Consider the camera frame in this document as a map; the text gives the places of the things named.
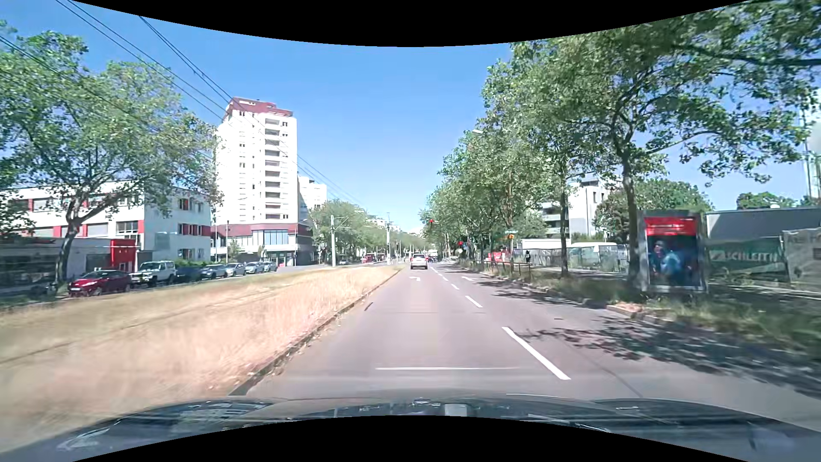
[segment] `fence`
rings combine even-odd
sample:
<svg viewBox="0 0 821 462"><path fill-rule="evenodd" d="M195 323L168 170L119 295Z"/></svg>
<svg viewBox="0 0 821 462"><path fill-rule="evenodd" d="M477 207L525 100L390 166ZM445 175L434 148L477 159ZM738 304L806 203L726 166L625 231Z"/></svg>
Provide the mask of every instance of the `fence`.
<svg viewBox="0 0 821 462"><path fill-rule="evenodd" d="M513 249L513 261L526 263L525 250ZM530 249L532 266L562 266L562 249ZM622 244L567 248L567 267L580 270L598 270L606 273L627 272L627 250Z"/></svg>

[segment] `advertisement poster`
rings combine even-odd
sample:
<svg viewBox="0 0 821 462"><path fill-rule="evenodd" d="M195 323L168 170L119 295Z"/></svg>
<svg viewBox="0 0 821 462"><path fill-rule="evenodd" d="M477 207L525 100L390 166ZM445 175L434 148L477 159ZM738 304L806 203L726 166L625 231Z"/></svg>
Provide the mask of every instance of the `advertisement poster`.
<svg viewBox="0 0 821 462"><path fill-rule="evenodd" d="M698 215L645 215L644 288L656 292L706 290Z"/></svg>

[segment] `utility pole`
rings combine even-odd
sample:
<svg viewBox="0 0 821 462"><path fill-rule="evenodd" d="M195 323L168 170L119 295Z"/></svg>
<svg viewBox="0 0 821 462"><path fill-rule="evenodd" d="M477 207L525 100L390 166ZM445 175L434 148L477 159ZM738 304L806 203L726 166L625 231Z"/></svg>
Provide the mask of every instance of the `utility pole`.
<svg viewBox="0 0 821 462"><path fill-rule="evenodd" d="M333 229L333 215L331 215L331 266L337 265L337 234Z"/></svg>

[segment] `road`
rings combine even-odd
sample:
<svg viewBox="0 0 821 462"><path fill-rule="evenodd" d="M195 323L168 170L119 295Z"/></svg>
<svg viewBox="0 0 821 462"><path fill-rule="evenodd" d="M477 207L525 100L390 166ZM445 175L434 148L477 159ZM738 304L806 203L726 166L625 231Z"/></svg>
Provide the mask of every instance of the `road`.
<svg viewBox="0 0 821 462"><path fill-rule="evenodd" d="M821 380L805 364L718 335L664 329L446 262L405 268L248 395L451 388L665 398L821 431Z"/></svg>

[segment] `car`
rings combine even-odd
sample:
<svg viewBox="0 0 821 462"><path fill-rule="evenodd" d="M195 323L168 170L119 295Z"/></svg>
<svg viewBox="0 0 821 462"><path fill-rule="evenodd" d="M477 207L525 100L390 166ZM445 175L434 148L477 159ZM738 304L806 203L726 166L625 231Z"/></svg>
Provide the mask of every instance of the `car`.
<svg viewBox="0 0 821 462"><path fill-rule="evenodd" d="M128 292L131 275L119 270L91 271L68 285L69 297L94 296L110 292Z"/></svg>
<svg viewBox="0 0 821 462"><path fill-rule="evenodd" d="M217 278L227 278L228 270L225 265L207 265L200 271L203 279L215 280Z"/></svg>
<svg viewBox="0 0 821 462"><path fill-rule="evenodd" d="M424 256L424 254L417 253L410 259L410 268L413 270L414 268L425 268L428 269L428 259Z"/></svg>
<svg viewBox="0 0 821 462"><path fill-rule="evenodd" d="M201 279L203 279L202 268L199 266L182 266L177 268L177 273L174 275L175 283L196 282Z"/></svg>
<svg viewBox="0 0 821 462"><path fill-rule="evenodd" d="M247 275L255 275L257 273L262 273L263 271L264 268L256 261L252 261L251 263L245 264L245 273Z"/></svg>
<svg viewBox="0 0 821 462"><path fill-rule="evenodd" d="M229 276L245 275L245 264L243 263L228 263L225 267Z"/></svg>
<svg viewBox="0 0 821 462"><path fill-rule="evenodd" d="M173 284L176 273L177 268L173 261L146 261L140 264L137 271L131 273L131 286L147 284L149 287L154 287L161 282Z"/></svg>

